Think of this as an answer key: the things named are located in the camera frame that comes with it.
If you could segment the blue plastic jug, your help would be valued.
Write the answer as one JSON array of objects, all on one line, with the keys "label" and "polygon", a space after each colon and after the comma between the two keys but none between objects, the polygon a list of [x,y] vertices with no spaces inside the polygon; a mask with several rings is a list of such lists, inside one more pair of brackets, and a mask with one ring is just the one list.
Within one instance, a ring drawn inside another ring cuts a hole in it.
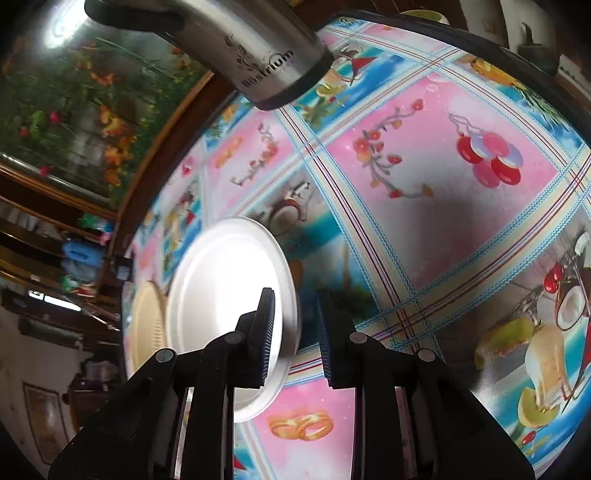
[{"label": "blue plastic jug", "polygon": [[66,258],[84,265],[99,268],[102,266],[104,250],[95,244],[76,240],[63,243],[62,250]]}]

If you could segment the wooden shelf cabinet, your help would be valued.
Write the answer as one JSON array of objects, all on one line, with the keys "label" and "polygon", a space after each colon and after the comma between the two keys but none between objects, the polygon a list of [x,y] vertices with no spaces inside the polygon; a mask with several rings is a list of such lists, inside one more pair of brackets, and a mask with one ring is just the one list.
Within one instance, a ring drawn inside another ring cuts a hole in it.
[{"label": "wooden shelf cabinet", "polygon": [[103,246],[89,232],[50,222],[1,199],[1,307],[20,334],[84,351],[118,349],[123,282],[103,258],[95,268],[65,257],[68,240]]}]

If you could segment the beige patterned plate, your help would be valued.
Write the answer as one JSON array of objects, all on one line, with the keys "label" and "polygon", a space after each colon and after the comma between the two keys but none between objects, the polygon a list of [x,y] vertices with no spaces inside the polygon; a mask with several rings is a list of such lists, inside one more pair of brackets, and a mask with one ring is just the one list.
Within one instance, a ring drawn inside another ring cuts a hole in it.
[{"label": "beige patterned plate", "polygon": [[155,352],[167,346],[164,330],[165,300],[152,281],[143,282],[134,296],[129,331],[133,372]]}]

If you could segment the flower painting glass panel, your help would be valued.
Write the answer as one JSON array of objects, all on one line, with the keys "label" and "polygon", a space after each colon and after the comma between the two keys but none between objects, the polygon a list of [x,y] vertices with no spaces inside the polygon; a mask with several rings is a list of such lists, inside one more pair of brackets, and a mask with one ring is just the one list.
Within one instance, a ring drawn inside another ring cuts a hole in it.
[{"label": "flower painting glass panel", "polygon": [[1,160],[110,210],[204,66],[149,33],[90,20],[63,43],[30,22],[1,56]]}]

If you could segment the stainless steel electric kettle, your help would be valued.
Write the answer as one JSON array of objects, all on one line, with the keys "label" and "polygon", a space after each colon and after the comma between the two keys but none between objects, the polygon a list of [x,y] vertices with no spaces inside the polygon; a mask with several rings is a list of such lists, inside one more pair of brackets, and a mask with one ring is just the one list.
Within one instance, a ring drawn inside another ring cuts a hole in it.
[{"label": "stainless steel electric kettle", "polygon": [[160,36],[263,111],[296,100],[335,60],[283,1],[87,1],[84,10],[102,25]]}]

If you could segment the white foam bowl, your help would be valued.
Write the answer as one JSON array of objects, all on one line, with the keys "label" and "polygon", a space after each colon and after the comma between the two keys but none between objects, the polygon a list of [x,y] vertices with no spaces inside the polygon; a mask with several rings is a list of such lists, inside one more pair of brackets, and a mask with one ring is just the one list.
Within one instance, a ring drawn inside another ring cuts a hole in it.
[{"label": "white foam bowl", "polygon": [[280,244],[252,219],[218,221],[188,246],[167,297],[166,342],[181,354],[235,330],[240,315],[256,310],[263,288],[276,295],[269,372],[262,388],[235,391],[236,423],[270,407],[301,340],[297,290]]}]

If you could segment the framed wall picture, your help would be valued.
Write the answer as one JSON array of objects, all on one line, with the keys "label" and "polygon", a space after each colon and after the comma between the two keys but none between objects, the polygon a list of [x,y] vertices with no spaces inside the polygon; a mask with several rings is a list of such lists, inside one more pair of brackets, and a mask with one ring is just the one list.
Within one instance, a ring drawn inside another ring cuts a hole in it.
[{"label": "framed wall picture", "polygon": [[51,465],[69,443],[59,394],[23,383],[29,426],[43,464]]}]

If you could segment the colourful patterned tablecloth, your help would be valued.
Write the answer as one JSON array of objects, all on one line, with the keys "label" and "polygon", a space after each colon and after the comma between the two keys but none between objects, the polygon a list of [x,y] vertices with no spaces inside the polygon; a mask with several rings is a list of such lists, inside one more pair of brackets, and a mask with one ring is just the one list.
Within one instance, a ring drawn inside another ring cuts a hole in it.
[{"label": "colourful patterned tablecloth", "polygon": [[318,34],[335,55],[320,83],[273,112],[231,100],[129,246],[167,291],[199,233],[247,216],[290,263],[300,350],[236,427],[235,478],[349,477],[353,393],[322,372],[319,289],[386,346],[434,350],[561,477],[590,432],[589,134],[464,32],[356,13]]}]

